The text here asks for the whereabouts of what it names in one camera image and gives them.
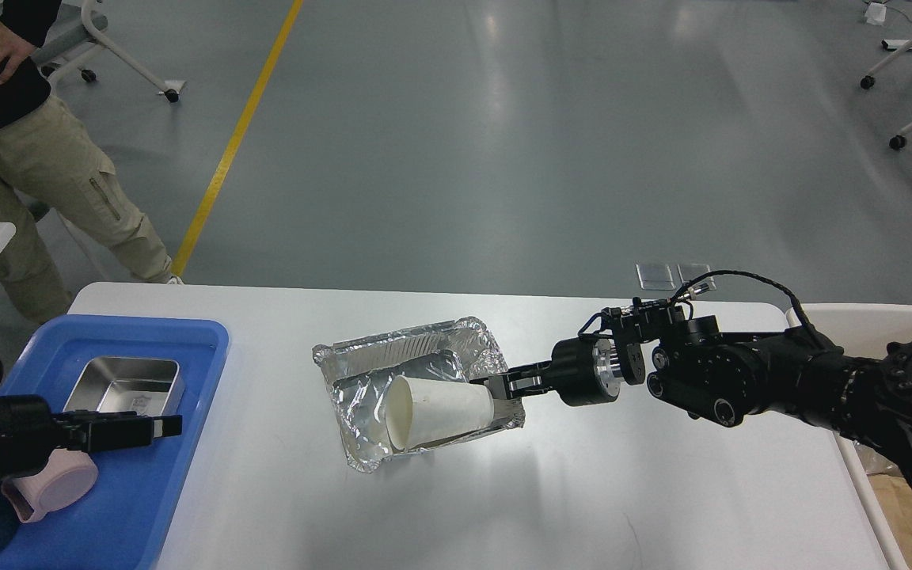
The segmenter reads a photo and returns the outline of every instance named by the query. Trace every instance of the blue plastic tray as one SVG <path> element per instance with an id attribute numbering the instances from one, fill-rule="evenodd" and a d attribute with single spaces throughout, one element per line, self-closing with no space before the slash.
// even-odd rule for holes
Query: blue plastic tray
<path id="1" fill-rule="evenodd" d="M 164 544 L 227 356 L 213 321 L 64 315 L 37 329 L 0 394 L 37 393 L 61 412 L 98 356 L 169 358 L 180 365 L 182 434 L 149 447 L 94 454 L 97 484 L 69 508 L 21 529 L 0 570 L 147 569 Z"/>

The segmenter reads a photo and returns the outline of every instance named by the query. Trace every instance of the pink cup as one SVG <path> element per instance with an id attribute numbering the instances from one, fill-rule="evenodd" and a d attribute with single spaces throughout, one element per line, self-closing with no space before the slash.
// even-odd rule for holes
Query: pink cup
<path id="1" fill-rule="evenodd" d="M 48 512 L 65 508 L 97 483 L 97 465 L 82 451 L 55 450 L 37 475 L 10 479 L 2 494 L 21 523 L 36 523 Z"/>

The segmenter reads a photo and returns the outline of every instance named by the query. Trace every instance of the gray floor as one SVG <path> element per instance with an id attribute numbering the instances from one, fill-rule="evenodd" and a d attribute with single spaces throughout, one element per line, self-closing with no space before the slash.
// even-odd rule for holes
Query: gray floor
<path id="1" fill-rule="evenodd" d="M 182 101 L 112 55 L 60 95 L 173 251 L 290 3 L 104 9 L 117 42 L 188 79 Z M 912 303 L 912 135 L 887 148 L 912 120 L 912 54 L 857 87 L 912 25 L 864 9 L 308 0 L 185 280 L 629 297 L 635 263 L 694 262 L 805 302 Z M 59 228 L 43 222 L 77 290 L 97 277 Z M 782 304 L 719 285 L 710 298 Z M 7 358 L 30 331 L 0 306 Z"/>

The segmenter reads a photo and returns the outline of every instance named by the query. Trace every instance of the yellow floor line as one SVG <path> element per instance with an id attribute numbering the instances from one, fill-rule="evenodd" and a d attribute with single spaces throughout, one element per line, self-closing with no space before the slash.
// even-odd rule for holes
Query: yellow floor line
<path id="1" fill-rule="evenodd" d="M 199 209 L 196 209 L 196 216 L 192 218 L 192 224 L 189 224 L 188 231 L 185 231 L 185 237 L 182 238 L 181 247 L 174 256 L 174 262 L 171 264 L 171 271 L 175 275 L 181 275 L 188 264 L 188 258 L 192 256 L 192 250 L 196 249 L 196 242 L 199 241 L 200 234 L 203 232 L 203 226 L 206 225 L 207 218 L 210 217 L 210 210 L 213 210 L 213 204 L 217 201 L 217 195 L 220 194 L 220 188 L 224 185 L 224 178 L 227 177 L 228 170 L 231 170 L 231 163 L 234 162 L 234 156 L 238 154 L 238 147 L 241 146 L 241 140 L 244 138 L 246 131 L 249 130 L 249 124 L 253 121 L 253 115 L 256 115 L 256 108 L 263 98 L 265 86 L 269 81 L 269 75 L 276 67 L 276 60 L 279 59 L 279 53 L 283 50 L 283 44 L 287 42 L 287 36 L 290 35 L 291 29 L 294 28 L 294 21 L 298 18 L 298 11 L 301 10 L 301 4 L 304 0 L 294 0 L 291 11 L 287 14 L 287 19 L 276 35 L 276 41 L 269 50 L 267 61 L 263 65 L 263 71 L 256 80 L 256 86 L 249 95 L 249 101 L 246 102 L 244 111 L 238 118 L 238 124 L 234 127 L 234 133 L 231 140 L 227 142 L 224 149 L 224 155 L 217 165 L 217 172 L 213 173 L 210 179 L 210 185 L 207 187 L 206 194 L 203 195 L 203 201 L 199 203 Z"/>

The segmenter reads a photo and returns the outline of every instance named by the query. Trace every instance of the khaki pants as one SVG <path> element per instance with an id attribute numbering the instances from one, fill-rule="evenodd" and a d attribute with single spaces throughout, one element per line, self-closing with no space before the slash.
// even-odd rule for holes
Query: khaki pants
<path id="1" fill-rule="evenodd" d="M 72 296 L 14 188 L 52 206 L 111 249 L 134 277 L 155 283 L 171 277 L 167 249 L 150 220 L 122 192 L 112 160 L 51 95 L 0 129 L 0 222 L 16 226 L 0 255 L 0 282 L 30 321 L 64 314 Z"/>

